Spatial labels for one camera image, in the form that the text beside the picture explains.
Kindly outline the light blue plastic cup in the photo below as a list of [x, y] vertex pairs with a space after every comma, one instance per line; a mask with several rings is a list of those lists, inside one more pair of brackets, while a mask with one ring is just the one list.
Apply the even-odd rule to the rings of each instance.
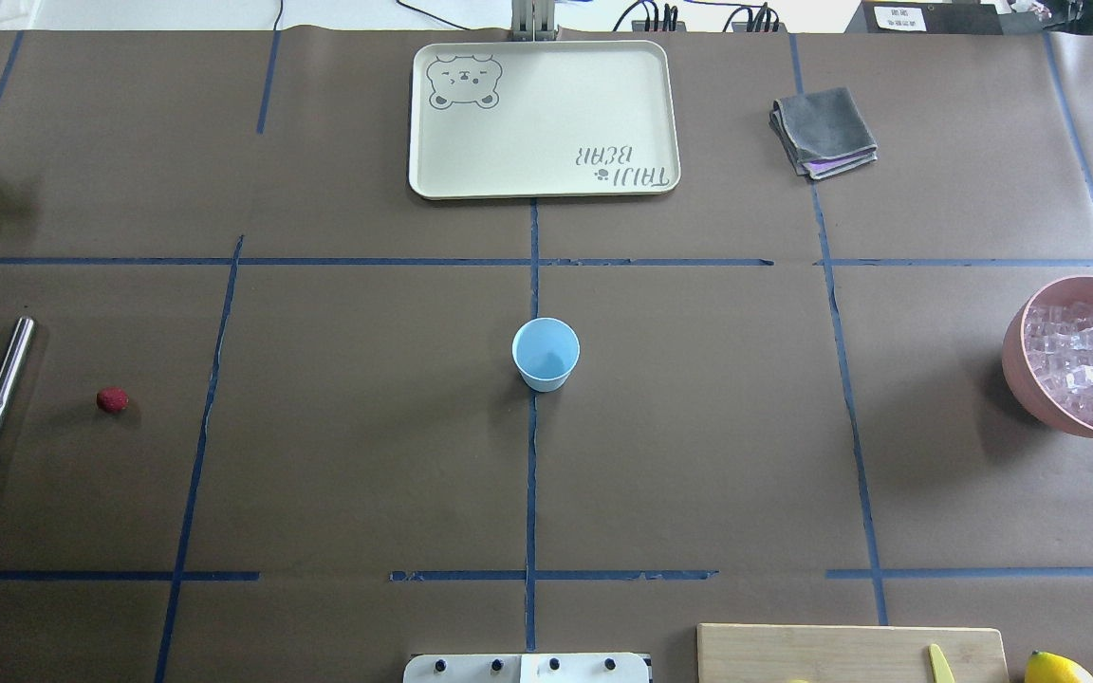
[[550, 393], [564, 385], [581, 357], [580, 337], [555, 317], [534, 317], [512, 338], [513, 364], [533, 392]]

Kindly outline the pink bowl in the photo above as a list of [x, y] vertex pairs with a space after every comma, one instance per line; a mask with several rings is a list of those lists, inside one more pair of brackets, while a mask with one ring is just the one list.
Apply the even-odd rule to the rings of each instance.
[[1015, 396], [1021, 407], [1030, 415], [1041, 420], [1048, 427], [1085, 438], [1093, 438], [1093, 425], [1077, 419], [1054, 397], [1042, 388], [1035, 377], [1035, 370], [1029, 363], [1023, 345], [1024, 325], [1029, 322], [1029, 313], [1037, 305], [1067, 305], [1077, 301], [1093, 304], [1093, 276], [1063, 276], [1054, 280], [1038, 288], [1035, 294], [1014, 315], [1008, 323], [1002, 342], [1001, 360], [1003, 375], [1010, 391]]

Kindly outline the cream bear serving tray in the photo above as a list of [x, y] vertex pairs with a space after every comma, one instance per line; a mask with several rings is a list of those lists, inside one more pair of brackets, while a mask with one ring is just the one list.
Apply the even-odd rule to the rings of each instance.
[[680, 178], [657, 43], [438, 43], [414, 56], [408, 182], [422, 198], [665, 195]]

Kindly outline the folded grey purple cloth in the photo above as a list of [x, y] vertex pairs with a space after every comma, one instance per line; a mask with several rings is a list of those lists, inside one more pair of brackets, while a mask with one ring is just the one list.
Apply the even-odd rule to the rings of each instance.
[[773, 101], [769, 126], [794, 172], [821, 181], [878, 158], [875, 136], [849, 89], [803, 92]]

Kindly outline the wooden cutting board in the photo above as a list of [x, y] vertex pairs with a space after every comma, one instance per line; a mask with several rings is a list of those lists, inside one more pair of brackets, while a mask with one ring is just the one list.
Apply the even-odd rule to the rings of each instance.
[[929, 648], [957, 682], [1008, 682], [1004, 644], [989, 628], [850, 625], [695, 627], [701, 682], [932, 682]]

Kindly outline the red strawberry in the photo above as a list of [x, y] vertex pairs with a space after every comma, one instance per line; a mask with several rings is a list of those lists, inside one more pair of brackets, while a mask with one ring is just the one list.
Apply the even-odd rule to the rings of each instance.
[[105, 414], [118, 415], [129, 407], [130, 397], [119, 386], [104, 386], [95, 396], [95, 401]]

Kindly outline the clear ice cubes pile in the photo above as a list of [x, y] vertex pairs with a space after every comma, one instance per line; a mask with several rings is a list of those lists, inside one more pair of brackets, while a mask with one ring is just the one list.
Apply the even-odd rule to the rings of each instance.
[[1069, 414], [1093, 425], [1093, 304], [1033, 306], [1023, 346], [1041, 388]]

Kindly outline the yellow plastic knife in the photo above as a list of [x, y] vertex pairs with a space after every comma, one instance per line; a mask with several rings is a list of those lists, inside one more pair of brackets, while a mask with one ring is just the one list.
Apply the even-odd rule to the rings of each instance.
[[953, 669], [951, 669], [944, 650], [940, 645], [932, 643], [928, 645], [928, 657], [930, 662], [930, 674], [935, 683], [955, 683]]

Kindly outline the yellow lemon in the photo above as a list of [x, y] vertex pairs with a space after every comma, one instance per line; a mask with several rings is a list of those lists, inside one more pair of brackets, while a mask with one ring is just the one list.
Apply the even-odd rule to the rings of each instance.
[[1032, 650], [1024, 671], [1027, 683], [1093, 683], [1093, 674], [1072, 658]]

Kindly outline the aluminium frame post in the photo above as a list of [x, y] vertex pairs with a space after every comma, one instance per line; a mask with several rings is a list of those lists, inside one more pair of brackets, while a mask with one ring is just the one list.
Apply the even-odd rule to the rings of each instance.
[[555, 42], [559, 39], [555, 0], [512, 0], [512, 42]]

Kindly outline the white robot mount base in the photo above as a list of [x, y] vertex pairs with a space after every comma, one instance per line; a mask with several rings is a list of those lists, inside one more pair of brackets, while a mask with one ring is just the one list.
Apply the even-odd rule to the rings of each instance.
[[424, 653], [409, 658], [403, 682], [653, 682], [647, 655]]

